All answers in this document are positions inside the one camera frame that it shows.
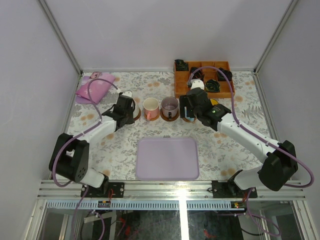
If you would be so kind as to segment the cream white mug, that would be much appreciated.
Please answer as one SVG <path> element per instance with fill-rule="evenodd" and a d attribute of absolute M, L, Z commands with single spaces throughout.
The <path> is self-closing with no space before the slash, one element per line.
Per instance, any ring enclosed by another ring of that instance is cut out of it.
<path fill-rule="evenodd" d="M 137 121 L 141 117 L 141 109 L 135 99 L 133 100 L 133 102 L 134 102 L 133 120 Z"/>

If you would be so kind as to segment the cream mug blue handle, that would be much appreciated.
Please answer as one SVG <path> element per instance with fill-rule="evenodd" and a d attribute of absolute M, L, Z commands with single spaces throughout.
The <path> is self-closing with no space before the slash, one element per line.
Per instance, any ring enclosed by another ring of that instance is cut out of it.
<path fill-rule="evenodd" d="M 187 119 L 196 118 L 193 112 L 188 109 L 186 106 L 184 107 L 184 117 Z"/>

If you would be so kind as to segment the yellow mug black rim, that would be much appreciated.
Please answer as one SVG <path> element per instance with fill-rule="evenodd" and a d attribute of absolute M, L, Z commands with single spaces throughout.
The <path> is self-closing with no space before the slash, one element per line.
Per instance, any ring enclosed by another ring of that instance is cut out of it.
<path fill-rule="evenodd" d="M 218 101 L 216 101 L 215 99 L 210 99 L 210 102 L 213 106 L 218 104 Z"/>

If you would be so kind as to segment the light wooden coaster front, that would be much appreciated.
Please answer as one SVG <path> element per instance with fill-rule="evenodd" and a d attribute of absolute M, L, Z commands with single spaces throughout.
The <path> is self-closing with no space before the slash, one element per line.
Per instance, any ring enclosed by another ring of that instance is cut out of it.
<path fill-rule="evenodd" d="M 188 118 L 185 118 L 185 117 L 183 117 L 182 119 L 187 123 L 194 123 L 197 120 L 197 118 L 188 119 Z"/>

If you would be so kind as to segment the light wooden coaster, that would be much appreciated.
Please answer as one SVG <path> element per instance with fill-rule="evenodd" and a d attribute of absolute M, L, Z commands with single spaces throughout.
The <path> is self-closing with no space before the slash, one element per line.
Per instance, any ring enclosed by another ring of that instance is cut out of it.
<path fill-rule="evenodd" d="M 197 118 L 188 119 L 188 118 L 185 118 L 185 117 L 183 117 L 182 119 L 187 123 L 194 123 L 197 120 Z"/>
<path fill-rule="evenodd" d="M 144 114 L 144 118 L 145 118 L 145 120 L 146 120 L 146 121 L 148 121 L 148 122 L 155 121 L 155 120 L 157 120 L 159 117 L 160 117 L 160 113 L 159 113 L 159 114 L 157 114 L 157 116 L 156 116 L 156 117 L 154 117 L 154 118 L 150 118 L 150 119 L 148 119 L 148 116 L 147 116 L 146 114 Z"/>

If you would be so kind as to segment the purple glass mug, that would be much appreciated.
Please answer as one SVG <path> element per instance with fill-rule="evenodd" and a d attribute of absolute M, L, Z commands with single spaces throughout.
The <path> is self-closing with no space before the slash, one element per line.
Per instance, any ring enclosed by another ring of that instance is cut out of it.
<path fill-rule="evenodd" d="M 167 96 L 161 101 L 161 113 L 168 120 L 173 120 L 177 116 L 179 102 L 175 97 Z"/>

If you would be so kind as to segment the cream mug pink handle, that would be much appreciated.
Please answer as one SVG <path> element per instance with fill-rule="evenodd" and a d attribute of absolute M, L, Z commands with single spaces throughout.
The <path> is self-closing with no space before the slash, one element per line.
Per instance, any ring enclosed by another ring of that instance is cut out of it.
<path fill-rule="evenodd" d="M 155 118 L 160 113 L 159 102 L 154 97 L 149 97 L 143 102 L 144 114 L 148 119 Z"/>

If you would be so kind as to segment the dark grooved wooden coaster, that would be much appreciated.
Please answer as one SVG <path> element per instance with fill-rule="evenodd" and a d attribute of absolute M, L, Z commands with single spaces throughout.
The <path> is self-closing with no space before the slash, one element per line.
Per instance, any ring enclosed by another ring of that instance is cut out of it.
<path fill-rule="evenodd" d="M 166 117 L 166 116 L 163 114 L 163 112 L 161 111 L 161 112 L 160 112 L 160 116 L 161 116 L 161 118 L 162 118 L 164 121 L 166 121 L 166 122 L 173 122 L 173 121 L 177 120 L 177 119 L 180 117 L 180 112 L 178 112 L 174 117 L 168 118 L 168 117 Z"/>

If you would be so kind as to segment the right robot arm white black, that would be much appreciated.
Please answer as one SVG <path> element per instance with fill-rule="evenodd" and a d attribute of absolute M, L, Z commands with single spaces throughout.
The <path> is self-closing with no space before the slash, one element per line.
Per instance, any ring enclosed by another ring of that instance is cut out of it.
<path fill-rule="evenodd" d="M 179 97 L 182 117 L 196 118 L 204 126 L 225 134 L 249 150 L 261 163 L 260 167 L 239 170 L 230 179 L 228 192 L 240 197 L 247 189 L 265 186 L 279 191 L 298 170 L 294 161 L 295 147 L 255 131 L 235 120 L 234 113 L 222 104 L 212 104 L 207 93 L 197 87 Z"/>

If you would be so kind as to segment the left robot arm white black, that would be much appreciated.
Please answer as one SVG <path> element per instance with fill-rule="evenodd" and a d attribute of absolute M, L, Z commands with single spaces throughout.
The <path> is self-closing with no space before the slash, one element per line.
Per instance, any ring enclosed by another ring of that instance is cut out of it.
<path fill-rule="evenodd" d="M 132 92 L 122 92 L 116 104 L 102 113 L 98 123 L 76 136 L 59 135 L 48 166 L 57 186 L 65 186 L 57 181 L 56 175 L 60 175 L 71 182 L 90 186 L 98 197 L 105 197 L 110 186 L 106 175 L 89 168 L 90 147 L 123 126 L 133 124 L 135 109 Z"/>

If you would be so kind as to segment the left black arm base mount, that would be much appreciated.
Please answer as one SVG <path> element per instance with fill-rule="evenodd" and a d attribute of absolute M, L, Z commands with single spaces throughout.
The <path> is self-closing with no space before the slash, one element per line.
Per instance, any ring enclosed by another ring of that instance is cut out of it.
<path fill-rule="evenodd" d="M 103 199 L 122 199 L 125 192 L 124 182 L 104 182 L 98 188 L 89 186 L 85 194 L 86 187 L 82 186 L 81 197 L 85 198 L 103 198 Z"/>

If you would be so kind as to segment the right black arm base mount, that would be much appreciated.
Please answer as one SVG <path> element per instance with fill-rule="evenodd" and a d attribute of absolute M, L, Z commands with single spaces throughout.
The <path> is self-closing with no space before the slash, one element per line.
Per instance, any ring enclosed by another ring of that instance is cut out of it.
<path fill-rule="evenodd" d="M 212 180 L 211 187 L 209 187 L 206 191 L 211 193 L 214 199 L 242 198 L 242 201 L 245 202 L 251 187 L 247 189 L 241 189 L 235 182 L 235 178 L 242 171 L 243 170 L 238 170 L 226 181 Z"/>

